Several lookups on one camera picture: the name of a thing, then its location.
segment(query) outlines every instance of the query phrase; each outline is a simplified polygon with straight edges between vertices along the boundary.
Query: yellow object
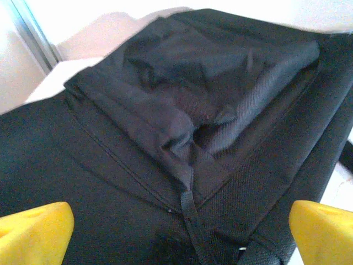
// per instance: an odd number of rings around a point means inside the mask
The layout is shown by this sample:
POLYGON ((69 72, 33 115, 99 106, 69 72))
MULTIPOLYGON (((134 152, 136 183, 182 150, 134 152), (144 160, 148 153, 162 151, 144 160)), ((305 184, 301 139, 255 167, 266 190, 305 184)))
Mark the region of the yellow object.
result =
POLYGON ((72 230, 72 211, 64 202, 2 217, 0 264, 59 265, 72 230))
POLYGON ((305 265, 353 264, 353 213, 298 200, 290 228, 305 265))

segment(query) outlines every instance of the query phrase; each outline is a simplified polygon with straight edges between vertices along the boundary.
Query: metal frame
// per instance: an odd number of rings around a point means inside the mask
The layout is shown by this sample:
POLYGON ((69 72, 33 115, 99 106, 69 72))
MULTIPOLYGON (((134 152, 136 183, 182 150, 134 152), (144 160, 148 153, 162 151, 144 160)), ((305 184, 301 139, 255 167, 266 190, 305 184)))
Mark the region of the metal frame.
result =
POLYGON ((59 61, 62 61, 59 52, 48 42, 24 0, 3 1, 8 6, 13 23, 20 36, 43 71, 48 74, 59 61))

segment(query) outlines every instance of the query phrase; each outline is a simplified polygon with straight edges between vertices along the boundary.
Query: stitching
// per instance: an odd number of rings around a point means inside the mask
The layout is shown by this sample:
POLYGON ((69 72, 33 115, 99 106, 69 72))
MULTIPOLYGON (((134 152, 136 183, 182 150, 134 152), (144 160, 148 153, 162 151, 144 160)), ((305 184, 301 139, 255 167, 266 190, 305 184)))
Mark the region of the stitching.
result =
POLYGON ((121 166, 129 175, 131 175, 141 186, 143 186, 148 192, 150 192, 156 199, 165 204, 168 208, 173 209, 177 213, 181 213, 173 205, 164 199, 158 192, 151 188, 147 183, 138 178, 137 174, 132 171, 117 155, 115 155, 107 146, 105 146, 93 133, 88 131, 83 124, 81 124, 75 114, 68 109, 68 112, 72 115, 73 120, 78 126, 96 143, 98 144, 119 166, 121 166))
MULTIPOLYGON (((314 80, 317 78, 317 75, 321 69, 321 62, 318 62, 318 66, 315 69, 314 76, 307 82, 306 86, 304 87, 302 93, 291 103, 291 105, 287 108, 287 110, 284 112, 284 116, 286 116, 292 109, 293 107, 299 102, 299 100, 307 93, 309 87, 313 84, 314 80)), ((211 197, 213 197, 221 188, 223 188, 228 182, 231 180, 232 176, 236 174, 237 172, 240 171, 240 168, 243 164, 248 162, 250 158, 252 157, 253 153, 257 151, 258 149, 261 148, 262 143, 267 140, 267 138, 271 135, 271 133, 282 123, 282 120, 279 120, 276 122, 276 124, 271 128, 271 130, 268 131, 268 133, 260 140, 260 142, 254 146, 254 148, 249 151, 248 155, 246 158, 238 165, 237 168, 235 168, 229 175, 228 177, 221 183, 219 184, 215 189, 209 192, 209 194, 206 194, 203 198, 200 200, 200 204, 197 207, 197 209, 200 209, 211 197)))

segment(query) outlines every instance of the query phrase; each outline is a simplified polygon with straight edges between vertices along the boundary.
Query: webbing strap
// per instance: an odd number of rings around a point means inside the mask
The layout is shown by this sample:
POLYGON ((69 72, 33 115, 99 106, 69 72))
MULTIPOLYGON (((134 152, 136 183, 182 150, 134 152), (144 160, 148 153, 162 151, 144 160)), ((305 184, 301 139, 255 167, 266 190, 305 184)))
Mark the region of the webbing strap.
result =
POLYGON ((186 228, 199 262, 202 265, 217 264, 213 250, 208 246, 204 230, 200 226, 192 191, 182 192, 180 201, 186 228))

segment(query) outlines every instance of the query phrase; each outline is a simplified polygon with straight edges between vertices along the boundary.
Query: black fabric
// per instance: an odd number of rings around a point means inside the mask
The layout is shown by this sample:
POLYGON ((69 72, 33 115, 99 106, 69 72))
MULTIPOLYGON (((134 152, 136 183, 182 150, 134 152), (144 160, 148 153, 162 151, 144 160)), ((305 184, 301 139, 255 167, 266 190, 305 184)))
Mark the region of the black fabric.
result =
POLYGON ((67 201, 63 264, 286 264, 291 205, 320 199, 352 127, 352 43, 158 18, 0 116, 0 215, 67 201))
POLYGON ((353 172, 353 145, 347 141, 339 161, 344 165, 350 172, 353 172))

